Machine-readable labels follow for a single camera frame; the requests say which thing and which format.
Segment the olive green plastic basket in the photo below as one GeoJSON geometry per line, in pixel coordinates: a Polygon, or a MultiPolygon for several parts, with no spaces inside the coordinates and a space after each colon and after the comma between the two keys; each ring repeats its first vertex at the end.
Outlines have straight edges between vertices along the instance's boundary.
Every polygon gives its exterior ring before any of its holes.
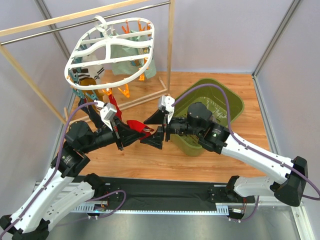
{"type": "MultiPolygon", "coordinates": [[[[227,127],[228,116],[225,97],[227,97],[229,103],[231,123],[244,111],[245,104],[242,98],[213,78],[202,78],[189,87],[188,90],[203,84],[214,84],[220,87],[224,93],[212,86],[198,88],[175,105],[174,116],[186,117],[189,105],[201,102],[213,113],[217,123],[227,127]]],[[[198,138],[195,135],[171,135],[170,141],[189,157],[198,157],[205,152],[205,149],[198,144],[198,138]]]]}

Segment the white sock black stripes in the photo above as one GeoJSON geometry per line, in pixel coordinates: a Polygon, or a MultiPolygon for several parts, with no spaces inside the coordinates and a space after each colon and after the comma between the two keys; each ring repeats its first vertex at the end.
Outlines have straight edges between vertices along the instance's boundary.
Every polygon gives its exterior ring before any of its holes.
{"type": "MultiPolygon", "coordinates": [[[[94,53],[82,57],[83,63],[94,62],[97,60],[98,59],[94,53]]],[[[93,78],[95,80],[96,84],[101,84],[101,80],[104,75],[105,75],[104,67],[101,64],[96,64],[96,65],[82,67],[81,74],[79,75],[79,79],[93,78]]]]}

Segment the mint green cartoon sock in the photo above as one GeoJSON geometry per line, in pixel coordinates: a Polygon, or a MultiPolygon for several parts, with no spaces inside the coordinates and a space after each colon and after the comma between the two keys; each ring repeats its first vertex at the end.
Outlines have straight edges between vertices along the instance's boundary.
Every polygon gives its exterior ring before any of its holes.
{"type": "MultiPolygon", "coordinates": [[[[147,35],[142,35],[142,36],[138,37],[139,42],[147,41],[149,39],[150,39],[150,37],[147,35]]],[[[148,54],[149,48],[148,47],[147,48],[139,48],[138,53],[140,55],[148,54]]],[[[144,65],[144,60],[139,59],[138,62],[139,62],[138,68],[140,69],[144,65]]],[[[143,74],[144,74],[144,79],[153,78],[157,74],[156,65],[155,65],[155,61],[153,58],[148,66],[148,69],[146,69],[143,74]]]]}

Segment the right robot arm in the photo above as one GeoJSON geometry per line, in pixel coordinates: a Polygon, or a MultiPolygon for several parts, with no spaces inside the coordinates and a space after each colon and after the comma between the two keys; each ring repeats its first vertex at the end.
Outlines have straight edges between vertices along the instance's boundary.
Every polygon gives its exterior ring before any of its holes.
{"type": "Polygon", "coordinates": [[[203,149],[240,160],[265,173],[265,177],[232,176],[226,186],[231,198],[274,196],[286,205],[300,205],[308,176],[304,158],[291,159],[251,144],[215,122],[213,113],[201,102],[191,104],[185,117],[174,117],[173,110],[162,105],[144,121],[158,128],[142,143],[162,149],[163,141],[168,141],[171,135],[195,135],[203,149]]]}

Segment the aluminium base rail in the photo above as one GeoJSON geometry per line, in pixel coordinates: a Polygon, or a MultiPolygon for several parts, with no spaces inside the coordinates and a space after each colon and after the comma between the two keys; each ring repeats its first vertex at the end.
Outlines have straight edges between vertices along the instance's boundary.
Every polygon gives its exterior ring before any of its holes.
{"type": "Polygon", "coordinates": [[[254,204],[284,206],[273,195],[243,198],[227,191],[225,184],[209,182],[114,179],[105,188],[110,196],[98,201],[78,199],[70,212],[101,216],[119,207],[119,214],[228,215],[244,214],[245,207],[254,204]]]}

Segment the red panda sock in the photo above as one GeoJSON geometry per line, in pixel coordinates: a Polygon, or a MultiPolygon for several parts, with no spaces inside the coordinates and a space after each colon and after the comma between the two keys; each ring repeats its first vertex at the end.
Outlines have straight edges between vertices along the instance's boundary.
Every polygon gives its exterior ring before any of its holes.
{"type": "Polygon", "coordinates": [[[155,131],[153,128],[147,126],[146,124],[138,121],[138,120],[127,120],[126,124],[132,129],[139,133],[142,133],[143,136],[139,138],[140,140],[143,140],[149,136],[152,135],[152,133],[155,131]]]}

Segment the mustard yellow sock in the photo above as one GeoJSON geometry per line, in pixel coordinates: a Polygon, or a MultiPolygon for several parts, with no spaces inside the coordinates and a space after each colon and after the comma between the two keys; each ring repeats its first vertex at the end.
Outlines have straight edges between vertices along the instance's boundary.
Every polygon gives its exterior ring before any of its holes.
{"type": "MultiPolygon", "coordinates": [[[[93,86],[93,85],[96,85],[96,80],[94,78],[86,77],[86,78],[81,79],[79,84],[81,86],[93,86]]],[[[93,95],[95,95],[97,97],[96,98],[97,100],[103,101],[104,94],[99,92],[97,89],[95,89],[95,90],[82,90],[82,92],[88,102],[93,101],[93,99],[90,98],[90,96],[93,96],[93,95]]]]}

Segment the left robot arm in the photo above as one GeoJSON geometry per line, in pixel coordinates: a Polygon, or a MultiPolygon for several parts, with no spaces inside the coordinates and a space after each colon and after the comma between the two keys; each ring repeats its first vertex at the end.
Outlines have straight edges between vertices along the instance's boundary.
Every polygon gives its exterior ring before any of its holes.
{"type": "Polygon", "coordinates": [[[114,130],[105,126],[92,131],[85,121],[72,123],[40,185],[15,213],[0,218],[1,236],[9,233],[14,240],[45,240],[56,224],[79,204],[108,197],[105,181],[90,173],[71,192],[55,200],[90,162],[87,153],[112,144],[122,150],[146,136],[119,119],[113,126],[114,130]]]}

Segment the white round clip hanger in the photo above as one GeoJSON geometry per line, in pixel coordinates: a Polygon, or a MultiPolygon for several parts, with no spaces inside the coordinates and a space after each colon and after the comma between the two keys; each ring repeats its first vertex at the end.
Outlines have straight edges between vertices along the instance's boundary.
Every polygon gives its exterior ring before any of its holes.
{"type": "Polygon", "coordinates": [[[94,27],[83,34],[77,41],[64,68],[65,80],[77,90],[102,90],[126,85],[137,79],[149,68],[153,59],[155,43],[155,26],[145,18],[130,17],[106,21],[100,15],[94,17],[94,27]],[[147,35],[146,41],[138,41],[138,37],[147,35]],[[138,49],[149,48],[148,54],[139,54],[138,49]],[[82,62],[84,56],[95,54],[96,61],[82,62]],[[144,60],[144,65],[128,77],[105,84],[81,86],[72,79],[73,70],[86,66],[108,65],[144,60]]]}

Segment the navy blue sock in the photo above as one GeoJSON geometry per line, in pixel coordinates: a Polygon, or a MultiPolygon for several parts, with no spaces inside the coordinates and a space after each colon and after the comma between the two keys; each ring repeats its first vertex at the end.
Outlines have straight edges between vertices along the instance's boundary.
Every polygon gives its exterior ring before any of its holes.
{"type": "Polygon", "coordinates": [[[84,106],[81,108],[83,112],[87,114],[89,119],[94,123],[95,127],[99,130],[104,126],[100,115],[96,112],[93,105],[84,106]]]}

